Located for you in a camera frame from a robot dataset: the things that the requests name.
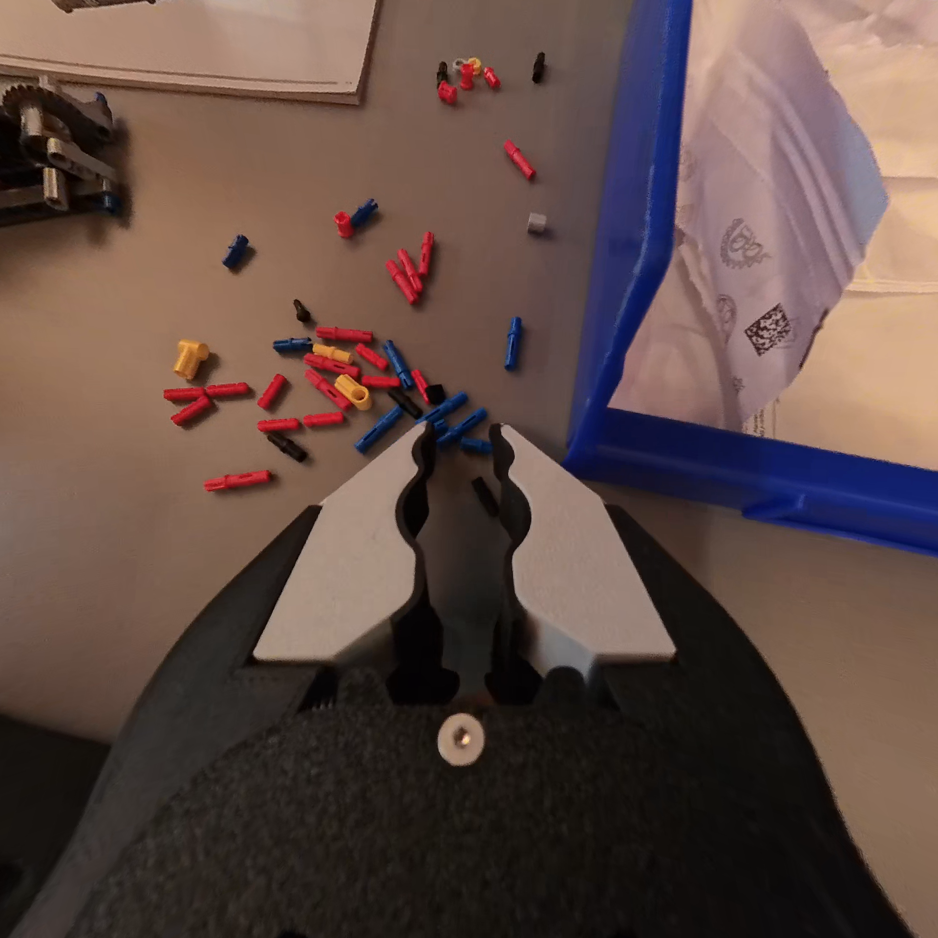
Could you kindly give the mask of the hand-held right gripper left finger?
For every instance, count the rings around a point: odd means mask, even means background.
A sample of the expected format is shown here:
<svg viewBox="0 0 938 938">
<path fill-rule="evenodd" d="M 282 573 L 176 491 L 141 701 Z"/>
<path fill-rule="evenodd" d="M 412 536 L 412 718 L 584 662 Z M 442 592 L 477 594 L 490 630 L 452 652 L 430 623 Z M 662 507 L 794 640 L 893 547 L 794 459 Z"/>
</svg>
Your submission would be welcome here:
<svg viewBox="0 0 938 938">
<path fill-rule="evenodd" d="M 354 663 L 390 648 L 393 623 L 426 587 L 417 538 L 435 458 L 432 428 L 419 424 L 322 501 L 256 661 Z"/>
</svg>

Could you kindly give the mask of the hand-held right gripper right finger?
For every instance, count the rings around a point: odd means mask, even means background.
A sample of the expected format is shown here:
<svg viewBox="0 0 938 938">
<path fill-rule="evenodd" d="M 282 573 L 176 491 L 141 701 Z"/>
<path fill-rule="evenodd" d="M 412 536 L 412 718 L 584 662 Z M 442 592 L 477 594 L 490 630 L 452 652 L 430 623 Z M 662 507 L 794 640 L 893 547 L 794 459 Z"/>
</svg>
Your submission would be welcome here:
<svg viewBox="0 0 938 938">
<path fill-rule="evenodd" d="M 531 685 L 556 668 L 662 663 L 674 641 L 603 501 L 517 429 L 490 428 L 509 539 L 492 679 Z"/>
</svg>

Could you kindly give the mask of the pile of coloured lego pins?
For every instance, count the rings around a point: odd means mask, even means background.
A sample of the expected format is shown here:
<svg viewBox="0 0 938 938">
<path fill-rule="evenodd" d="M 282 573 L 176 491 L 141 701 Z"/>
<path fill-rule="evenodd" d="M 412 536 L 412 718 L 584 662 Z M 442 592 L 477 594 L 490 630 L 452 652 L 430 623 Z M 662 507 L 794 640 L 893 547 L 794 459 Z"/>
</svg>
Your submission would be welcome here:
<svg viewBox="0 0 938 938">
<path fill-rule="evenodd" d="M 352 214 L 339 212 L 334 216 L 334 222 L 340 237 L 351 238 L 366 225 L 378 211 L 377 202 L 369 198 L 363 205 L 357 207 Z M 397 252 L 397 260 L 388 260 L 385 268 L 391 275 L 393 282 L 401 290 L 409 304 L 414 304 L 421 298 L 423 279 L 428 277 L 431 267 L 434 247 L 434 233 L 427 231 L 421 241 L 419 264 L 416 265 L 405 249 Z M 510 320 L 507 336 L 507 349 L 504 360 L 505 370 L 517 369 L 520 350 L 522 347 L 523 321 L 515 316 Z M 386 391 L 395 406 L 380 417 L 372 429 L 354 444 L 360 454 L 366 454 L 400 419 L 402 414 L 412 416 L 418 423 L 427 423 L 439 435 L 448 429 L 445 416 L 458 410 L 463 405 L 465 395 L 461 392 L 447 399 L 438 384 L 427 384 L 419 369 L 409 369 L 400 350 L 392 340 L 383 344 L 384 355 L 379 355 L 370 347 L 374 342 L 372 330 L 345 329 L 338 326 L 316 326 L 315 337 L 328 339 L 340 343 L 356 343 L 354 353 L 322 342 L 314 342 L 309 336 L 277 340 L 272 344 L 273 350 L 279 355 L 294 355 L 304 353 L 302 363 L 306 366 L 304 377 L 310 385 L 316 388 L 329 402 L 333 410 L 296 417 L 279 417 L 262 419 L 257 422 L 256 428 L 264 438 L 274 445 L 279 452 L 290 459 L 305 463 L 309 453 L 299 446 L 289 434 L 301 428 L 322 428 L 342 426 L 345 414 L 350 408 L 367 411 L 373 405 L 371 390 Z M 368 362 L 372 369 L 387 371 L 393 369 L 393 374 L 363 373 L 356 364 L 356 354 Z M 249 384 L 233 382 L 226 384 L 194 384 L 187 382 L 186 386 L 164 389 L 164 400 L 182 404 L 172 416 L 171 422 L 175 426 L 185 426 L 200 419 L 205 413 L 211 412 L 215 402 L 230 398 L 247 396 L 252 392 Z M 281 373 L 276 373 L 264 393 L 256 404 L 270 410 L 276 406 L 288 379 Z M 426 413 L 416 404 L 407 392 L 416 389 L 425 404 L 430 407 Z M 481 439 L 466 438 L 457 441 L 462 451 L 488 455 L 491 453 L 491 444 Z M 270 470 L 258 470 L 241 474 L 225 474 L 206 479 L 203 482 L 204 491 L 216 493 L 221 491 L 241 490 L 256 486 L 267 485 L 274 480 L 274 473 Z"/>
</svg>

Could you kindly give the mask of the black yellow lego car chassis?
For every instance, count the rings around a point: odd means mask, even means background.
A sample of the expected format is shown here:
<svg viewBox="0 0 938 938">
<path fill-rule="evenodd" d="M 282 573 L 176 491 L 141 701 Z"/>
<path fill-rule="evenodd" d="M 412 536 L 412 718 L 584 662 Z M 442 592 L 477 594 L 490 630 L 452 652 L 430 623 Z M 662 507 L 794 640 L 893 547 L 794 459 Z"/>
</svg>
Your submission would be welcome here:
<svg viewBox="0 0 938 938">
<path fill-rule="evenodd" d="M 1 227 L 98 213 L 120 217 L 118 124 L 100 91 L 88 100 L 49 75 L 2 75 Z"/>
</svg>

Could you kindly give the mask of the cluster of small lego bushes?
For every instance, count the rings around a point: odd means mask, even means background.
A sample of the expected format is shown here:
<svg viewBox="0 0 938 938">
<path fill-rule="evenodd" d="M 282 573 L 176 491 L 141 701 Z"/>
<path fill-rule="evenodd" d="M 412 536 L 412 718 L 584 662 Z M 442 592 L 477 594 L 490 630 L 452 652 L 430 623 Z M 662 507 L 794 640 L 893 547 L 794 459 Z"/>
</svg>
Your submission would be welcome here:
<svg viewBox="0 0 938 938">
<path fill-rule="evenodd" d="M 458 57 L 449 64 L 444 60 L 438 62 L 435 71 L 436 96 L 447 106 L 455 106 L 460 93 L 473 91 L 477 85 L 498 92 L 502 82 L 495 69 L 478 57 Z"/>
</svg>

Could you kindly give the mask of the blue plastic bin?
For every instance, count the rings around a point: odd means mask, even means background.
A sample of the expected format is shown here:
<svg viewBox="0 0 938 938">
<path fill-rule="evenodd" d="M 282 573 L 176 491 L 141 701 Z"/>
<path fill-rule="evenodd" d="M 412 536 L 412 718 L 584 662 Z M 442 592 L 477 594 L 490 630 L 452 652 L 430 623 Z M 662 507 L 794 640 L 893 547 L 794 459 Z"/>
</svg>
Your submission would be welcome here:
<svg viewBox="0 0 938 938">
<path fill-rule="evenodd" d="M 611 406 L 671 261 L 692 3 L 633 2 L 564 467 L 748 520 L 936 556 L 936 472 Z"/>
</svg>

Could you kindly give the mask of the open instruction booklet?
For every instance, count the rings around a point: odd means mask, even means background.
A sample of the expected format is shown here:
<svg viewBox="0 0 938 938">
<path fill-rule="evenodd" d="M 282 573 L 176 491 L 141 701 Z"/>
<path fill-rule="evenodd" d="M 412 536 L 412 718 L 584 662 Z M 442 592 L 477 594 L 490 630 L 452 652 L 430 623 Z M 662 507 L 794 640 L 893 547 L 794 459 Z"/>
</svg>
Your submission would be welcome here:
<svg viewBox="0 0 938 938">
<path fill-rule="evenodd" d="M 381 3 L 3 1 L 2 74 L 358 105 Z"/>
</svg>

